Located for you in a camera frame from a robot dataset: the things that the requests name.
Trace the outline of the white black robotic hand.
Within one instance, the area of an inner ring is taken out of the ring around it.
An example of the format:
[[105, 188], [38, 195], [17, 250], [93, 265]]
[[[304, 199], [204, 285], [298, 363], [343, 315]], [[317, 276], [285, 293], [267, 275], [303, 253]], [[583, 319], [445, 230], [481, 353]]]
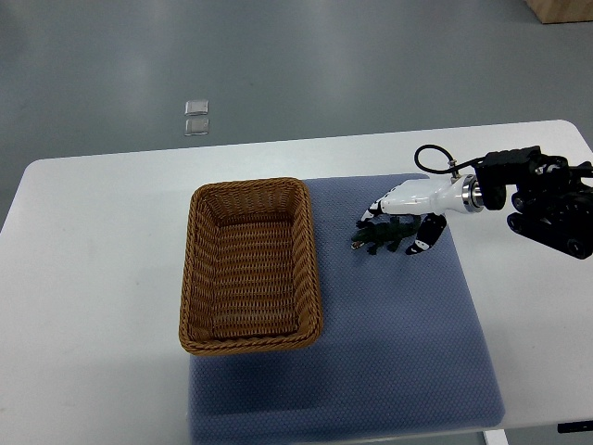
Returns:
[[410, 222], [414, 216], [419, 216], [420, 228], [414, 242], [406, 249], [408, 255], [416, 255], [432, 248], [443, 234], [448, 210], [471, 214], [484, 207], [480, 187], [473, 175], [453, 180], [407, 180], [373, 202], [358, 222], [383, 223], [391, 217]]

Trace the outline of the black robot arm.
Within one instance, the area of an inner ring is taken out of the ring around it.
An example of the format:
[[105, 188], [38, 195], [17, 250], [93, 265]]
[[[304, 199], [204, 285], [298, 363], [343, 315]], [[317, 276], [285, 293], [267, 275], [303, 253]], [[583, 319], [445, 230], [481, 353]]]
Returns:
[[470, 210], [502, 210], [509, 200], [515, 212], [507, 224], [515, 234], [579, 260], [592, 255], [592, 187], [583, 182], [592, 176], [591, 162], [571, 166], [530, 146], [458, 164], [442, 146], [427, 144], [416, 149], [414, 163], [424, 172], [450, 174], [454, 183], [460, 169], [473, 168], [461, 186]]

